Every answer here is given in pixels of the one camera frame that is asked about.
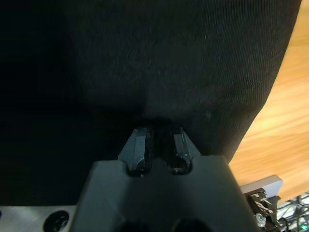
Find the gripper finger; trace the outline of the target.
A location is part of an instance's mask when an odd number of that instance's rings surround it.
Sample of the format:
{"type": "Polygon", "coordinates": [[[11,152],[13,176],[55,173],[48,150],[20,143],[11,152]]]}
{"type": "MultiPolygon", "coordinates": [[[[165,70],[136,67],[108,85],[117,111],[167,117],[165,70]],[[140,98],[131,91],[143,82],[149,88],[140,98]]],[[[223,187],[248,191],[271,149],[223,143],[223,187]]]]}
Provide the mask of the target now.
{"type": "Polygon", "coordinates": [[[200,151],[183,128],[169,126],[163,130],[161,158],[167,163],[172,174],[188,174],[192,160],[201,156],[200,151]]]}
{"type": "Polygon", "coordinates": [[[148,174],[153,159],[153,130],[136,128],[118,155],[128,174],[148,174]]]}

